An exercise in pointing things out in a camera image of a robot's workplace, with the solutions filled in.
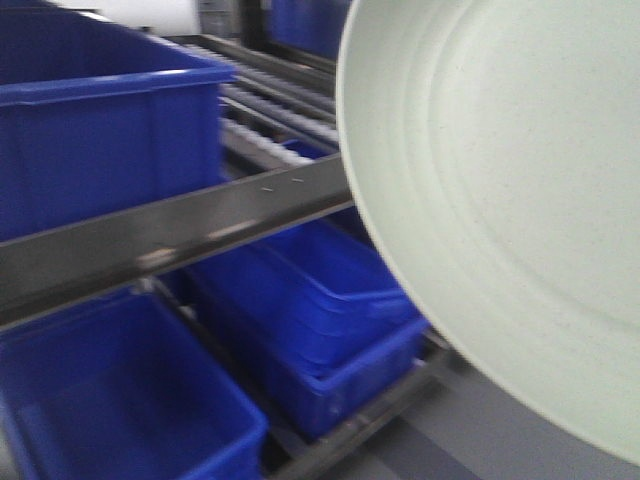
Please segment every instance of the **blue plastic crate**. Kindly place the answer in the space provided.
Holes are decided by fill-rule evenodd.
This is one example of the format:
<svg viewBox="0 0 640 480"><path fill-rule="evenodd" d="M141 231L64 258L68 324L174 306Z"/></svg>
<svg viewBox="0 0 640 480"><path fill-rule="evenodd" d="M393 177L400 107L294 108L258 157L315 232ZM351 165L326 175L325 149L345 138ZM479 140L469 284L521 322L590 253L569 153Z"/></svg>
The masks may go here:
<svg viewBox="0 0 640 480"><path fill-rule="evenodd" d="M327 154L319 148L307 145L306 143L296 139L287 140L286 142L282 143L282 146L288 148L293 152L296 152L301 157L310 158L311 160L317 160L318 158L327 156Z"/></svg>
<svg viewBox="0 0 640 480"><path fill-rule="evenodd" d="M272 0L273 40L337 58L351 0Z"/></svg>
<svg viewBox="0 0 640 480"><path fill-rule="evenodd" d="M324 376L303 374L269 345L246 314L206 288L194 289L199 320L265 389L310 440L316 439L391 385L414 364L424 318L414 317Z"/></svg>
<svg viewBox="0 0 640 480"><path fill-rule="evenodd" d="M0 0L0 9L3 8L56 8L45 0Z"/></svg>
<svg viewBox="0 0 640 480"><path fill-rule="evenodd" d="M118 292L0 337L25 480L257 480L266 425L155 297Z"/></svg>
<svg viewBox="0 0 640 480"><path fill-rule="evenodd" d="M216 184L232 74L90 14L0 11L0 241Z"/></svg>
<svg viewBox="0 0 640 480"><path fill-rule="evenodd" d="M323 221L187 267L288 362L322 374L418 315L380 256Z"/></svg>

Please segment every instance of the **gray floor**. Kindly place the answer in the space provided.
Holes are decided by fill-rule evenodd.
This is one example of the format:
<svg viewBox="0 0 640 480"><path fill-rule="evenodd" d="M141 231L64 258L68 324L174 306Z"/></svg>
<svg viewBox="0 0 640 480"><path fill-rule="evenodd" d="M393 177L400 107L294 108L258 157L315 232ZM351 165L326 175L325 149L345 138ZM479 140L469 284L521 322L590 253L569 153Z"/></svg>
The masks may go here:
<svg viewBox="0 0 640 480"><path fill-rule="evenodd" d="M0 479L18 478L0 441ZM640 468L557 429L468 368L322 478L479 479L640 480Z"/></svg>

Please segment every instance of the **plate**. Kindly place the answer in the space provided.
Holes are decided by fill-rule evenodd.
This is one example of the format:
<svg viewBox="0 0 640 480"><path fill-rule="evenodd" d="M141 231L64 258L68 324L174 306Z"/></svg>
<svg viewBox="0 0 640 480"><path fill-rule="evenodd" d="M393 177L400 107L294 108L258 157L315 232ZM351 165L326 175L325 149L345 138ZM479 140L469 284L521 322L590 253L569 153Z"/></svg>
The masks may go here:
<svg viewBox="0 0 640 480"><path fill-rule="evenodd" d="M356 0L338 127L420 309L524 404L640 464L640 2Z"/></svg>

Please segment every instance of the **plastic bin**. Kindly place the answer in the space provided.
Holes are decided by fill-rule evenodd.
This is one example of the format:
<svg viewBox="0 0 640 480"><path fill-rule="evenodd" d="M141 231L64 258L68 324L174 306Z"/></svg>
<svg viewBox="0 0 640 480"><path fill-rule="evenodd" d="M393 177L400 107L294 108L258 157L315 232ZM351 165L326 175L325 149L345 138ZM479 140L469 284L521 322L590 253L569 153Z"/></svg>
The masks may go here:
<svg viewBox="0 0 640 480"><path fill-rule="evenodd" d="M232 73L91 14L0 11L0 241L216 184Z"/></svg>
<svg viewBox="0 0 640 480"><path fill-rule="evenodd" d="M118 292L0 337L25 480L257 480L266 425L178 319Z"/></svg>
<svg viewBox="0 0 640 480"><path fill-rule="evenodd" d="M45 0L0 0L0 10L4 8L55 8Z"/></svg>
<svg viewBox="0 0 640 480"><path fill-rule="evenodd" d="M337 58L351 0L272 0L273 40Z"/></svg>
<svg viewBox="0 0 640 480"><path fill-rule="evenodd" d="M326 157L327 154L320 150L319 148L313 147L311 145L307 145L306 143L301 142L300 140L287 140L282 143L283 147L288 148L291 151L296 152L301 157L310 158L311 160L317 160L318 158Z"/></svg>
<svg viewBox="0 0 640 480"><path fill-rule="evenodd" d="M315 221L186 269L246 311L299 371L322 374L418 315L379 255Z"/></svg>
<svg viewBox="0 0 640 480"><path fill-rule="evenodd" d="M414 317L324 376L302 374L252 328L251 319L202 287L194 290L199 320L234 355L308 439L348 418L414 363L424 318Z"/></svg>

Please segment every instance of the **white wall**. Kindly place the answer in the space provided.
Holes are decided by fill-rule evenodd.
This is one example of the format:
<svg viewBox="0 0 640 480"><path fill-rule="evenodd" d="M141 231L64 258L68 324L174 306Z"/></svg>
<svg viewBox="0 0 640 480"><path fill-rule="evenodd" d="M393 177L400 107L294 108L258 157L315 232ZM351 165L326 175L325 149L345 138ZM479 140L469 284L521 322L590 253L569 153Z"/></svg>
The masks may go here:
<svg viewBox="0 0 640 480"><path fill-rule="evenodd" d="M200 32L196 0L56 0L69 8L92 8L130 27L148 26L157 35Z"/></svg>

